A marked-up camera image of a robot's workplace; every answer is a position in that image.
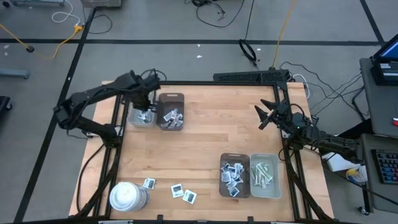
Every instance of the wooden tabletop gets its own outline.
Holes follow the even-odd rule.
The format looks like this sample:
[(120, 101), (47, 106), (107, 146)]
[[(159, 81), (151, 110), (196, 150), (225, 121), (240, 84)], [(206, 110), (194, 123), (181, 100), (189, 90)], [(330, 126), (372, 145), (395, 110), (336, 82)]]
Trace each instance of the wooden tabletop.
[[(288, 83), (291, 103), (300, 105), (309, 115), (302, 83)], [(219, 193), (220, 155), (225, 152), (247, 154), (269, 153), (277, 155), (282, 149), (280, 132), (270, 124), (259, 130), (259, 118), (254, 105), (260, 99), (275, 101), (270, 86), (203, 86), (166, 85), (160, 93), (185, 95), (184, 127), (182, 131), (161, 131), (159, 127), (135, 128), (127, 123), (119, 163), (117, 182), (128, 181), (142, 185), (145, 178), (155, 178), (154, 190), (149, 190), (148, 205), (135, 212), (112, 210), (111, 218), (155, 220), (161, 214), (165, 220), (247, 220), (293, 221), (292, 202), (285, 163), (279, 161), (280, 199), (249, 197), (233, 199)], [(97, 103), (94, 120), (110, 123), (115, 98)], [(90, 139), (82, 165), (102, 144)], [(328, 189), (317, 154), (300, 151), (307, 189), (319, 206), (333, 216)], [(102, 150), (87, 166), (81, 183), (80, 206), (97, 188), (103, 163)], [(173, 198), (170, 186), (181, 183), (184, 189), (197, 193), (193, 205), (182, 198)], [(296, 188), (300, 216), (305, 217), (302, 197)], [(104, 212), (108, 190), (103, 194)], [(76, 213), (76, 193), (70, 214)]]

